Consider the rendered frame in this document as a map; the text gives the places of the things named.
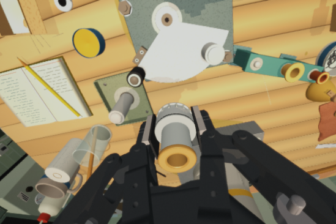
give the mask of pencil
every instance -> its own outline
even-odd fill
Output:
[[[42,83],[55,97],[57,97],[57,99],[59,99],[68,109],[70,109],[77,117],[82,118],[82,116],[76,111],[74,110],[73,107],[71,107],[60,95],[58,95],[58,93],[56,91],[54,91],[51,86],[49,86],[41,77],[39,77],[35,71],[33,71],[30,66],[28,66],[26,63],[24,63],[23,61],[21,61],[19,58],[17,58],[23,65],[23,67],[25,67],[29,73],[31,73],[34,78],[36,78],[40,83]]]

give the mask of notebook page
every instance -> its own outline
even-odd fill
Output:
[[[69,77],[70,74],[67,73],[62,59],[41,62],[30,67],[82,117],[86,118],[91,115],[86,109],[85,102],[81,100],[80,93],[75,88],[75,83],[72,83]],[[40,81],[34,78],[27,69],[23,68],[23,71],[57,121],[78,119],[70,109],[46,89]]]
[[[21,69],[0,73],[0,97],[25,127],[56,122]]]

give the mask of wooden stick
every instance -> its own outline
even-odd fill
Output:
[[[93,161],[94,161],[94,151],[95,151],[95,144],[97,142],[97,135],[98,135],[98,126],[96,126],[94,128],[93,140],[92,140],[92,149],[91,149],[91,156],[89,158],[89,165],[88,165],[88,172],[87,172],[87,181],[92,176]]]

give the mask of cylindrical part with gold ring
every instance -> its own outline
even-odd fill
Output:
[[[160,167],[171,173],[182,173],[194,167],[196,154],[192,149],[192,140],[196,129],[187,106],[181,103],[163,106],[157,115],[155,135],[161,142]]]
[[[310,76],[310,79],[315,80],[317,84],[323,84],[328,81],[330,78],[330,73],[328,72],[319,72],[313,71]]]
[[[281,69],[281,74],[285,76],[285,80],[289,83],[298,81],[305,72],[303,63],[285,64]]]

